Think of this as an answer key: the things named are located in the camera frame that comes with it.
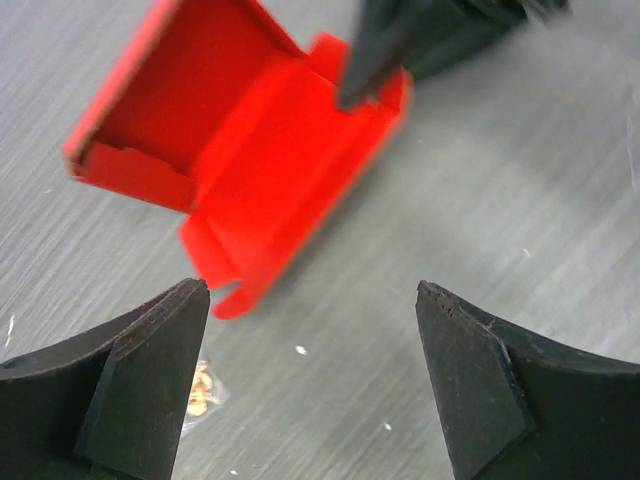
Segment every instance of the brushed metal surface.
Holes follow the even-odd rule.
[[[265,3],[300,42],[348,36],[357,8]],[[179,215],[71,182],[59,154],[149,4],[0,2],[0,359],[193,275]],[[176,479],[450,479],[421,279],[640,361],[640,6],[574,10],[421,87],[409,127],[261,308],[210,322],[232,397],[184,440]]]

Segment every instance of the open box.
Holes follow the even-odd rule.
[[[255,0],[161,0],[64,146],[79,181],[188,214],[214,309],[251,310],[405,118],[399,71],[344,113],[348,46],[300,50]]]

